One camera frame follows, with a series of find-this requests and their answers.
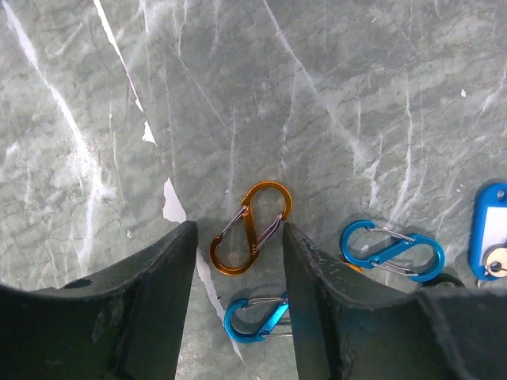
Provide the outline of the light blue key tag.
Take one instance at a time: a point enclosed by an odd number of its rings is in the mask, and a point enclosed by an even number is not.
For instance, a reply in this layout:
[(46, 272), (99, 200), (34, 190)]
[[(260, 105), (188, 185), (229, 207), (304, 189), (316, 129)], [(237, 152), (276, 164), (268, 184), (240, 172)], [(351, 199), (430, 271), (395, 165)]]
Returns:
[(482, 187), (475, 200), (468, 264), (481, 281), (506, 277), (506, 183)]

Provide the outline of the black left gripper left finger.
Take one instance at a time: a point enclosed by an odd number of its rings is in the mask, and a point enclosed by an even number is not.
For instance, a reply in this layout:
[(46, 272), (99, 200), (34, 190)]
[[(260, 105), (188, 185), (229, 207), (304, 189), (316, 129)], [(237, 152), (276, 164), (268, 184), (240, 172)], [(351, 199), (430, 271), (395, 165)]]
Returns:
[(2, 378), (174, 378), (197, 243), (186, 221), (62, 288), (2, 286)]

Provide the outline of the orange carabiner keyring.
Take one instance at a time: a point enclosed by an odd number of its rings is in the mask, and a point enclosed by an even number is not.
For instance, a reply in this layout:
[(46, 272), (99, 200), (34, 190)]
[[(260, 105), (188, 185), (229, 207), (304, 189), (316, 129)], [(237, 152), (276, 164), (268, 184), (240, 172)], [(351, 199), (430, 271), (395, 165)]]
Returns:
[[(258, 192), (267, 188), (274, 188), (283, 196), (284, 209), (275, 217), (274, 221), (262, 233), (257, 235), (252, 202), (254, 196)], [(258, 259), (263, 245), (274, 235), (280, 224), (286, 221), (291, 213), (292, 195), (284, 185), (272, 180), (265, 180), (255, 184), (243, 197), (239, 212), (233, 217), (231, 221), (229, 221), (223, 231), (214, 237), (212, 243), (210, 244), (209, 255), (214, 267), (219, 272), (227, 276), (237, 276), (246, 272)], [(221, 262), (219, 259), (218, 248), (221, 245), (227, 231), (230, 230), (231, 227), (240, 219), (244, 221), (246, 240), (249, 249), (249, 259), (243, 265), (240, 265), (238, 267), (231, 267)]]

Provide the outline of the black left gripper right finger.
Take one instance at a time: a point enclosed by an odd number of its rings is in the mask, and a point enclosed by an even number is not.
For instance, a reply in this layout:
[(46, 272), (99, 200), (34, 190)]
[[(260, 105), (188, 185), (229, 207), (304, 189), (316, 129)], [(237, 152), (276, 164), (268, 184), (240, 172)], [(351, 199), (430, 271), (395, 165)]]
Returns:
[(505, 378), (505, 290), (404, 293), (354, 271), (292, 223), (283, 252), (301, 379)]

